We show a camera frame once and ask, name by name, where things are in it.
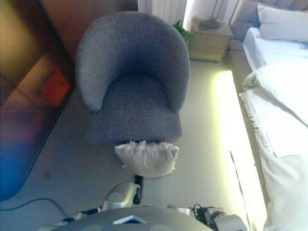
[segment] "gray armchair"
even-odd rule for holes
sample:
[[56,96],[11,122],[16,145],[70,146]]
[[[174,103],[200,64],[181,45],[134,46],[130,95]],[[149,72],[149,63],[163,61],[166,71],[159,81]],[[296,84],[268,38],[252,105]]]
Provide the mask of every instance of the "gray armchair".
[[94,21],[76,59],[77,85],[91,111],[87,139],[178,139],[189,75],[186,44],[163,20],[121,12]]

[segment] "armchair seat cushion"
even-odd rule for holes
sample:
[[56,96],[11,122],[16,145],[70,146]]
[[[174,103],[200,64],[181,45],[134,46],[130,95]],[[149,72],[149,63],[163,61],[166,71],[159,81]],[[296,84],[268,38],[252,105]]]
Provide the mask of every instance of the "armchair seat cushion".
[[181,136],[179,113],[170,110],[163,85],[146,75],[118,77],[102,108],[91,112],[87,140],[93,144],[174,141]]

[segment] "headboard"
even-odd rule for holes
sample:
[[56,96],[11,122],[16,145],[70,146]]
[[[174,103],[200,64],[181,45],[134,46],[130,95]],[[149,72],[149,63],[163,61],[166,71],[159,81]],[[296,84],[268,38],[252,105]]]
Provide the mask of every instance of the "headboard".
[[308,0],[239,0],[230,20],[233,39],[243,41],[250,27],[259,27],[257,5],[261,2],[280,9],[305,10]]

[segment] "nightstand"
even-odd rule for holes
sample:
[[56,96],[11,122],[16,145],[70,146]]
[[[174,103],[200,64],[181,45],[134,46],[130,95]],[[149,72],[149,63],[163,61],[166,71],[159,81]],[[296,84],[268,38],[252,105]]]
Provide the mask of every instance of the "nightstand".
[[193,17],[189,32],[194,40],[189,43],[191,58],[221,61],[233,36],[229,24],[219,21],[218,29],[200,30],[199,23],[203,18]]

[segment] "armchair backrest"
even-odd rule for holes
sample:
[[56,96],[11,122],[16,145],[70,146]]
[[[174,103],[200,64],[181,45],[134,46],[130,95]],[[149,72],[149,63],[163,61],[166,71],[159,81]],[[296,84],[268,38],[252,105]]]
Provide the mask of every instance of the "armchair backrest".
[[179,32],[155,16],[120,12],[94,21],[77,51],[76,76],[83,99],[99,111],[119,76],[142,74],[164,86],[170,109],[183,106],[190,74],[186,44]]

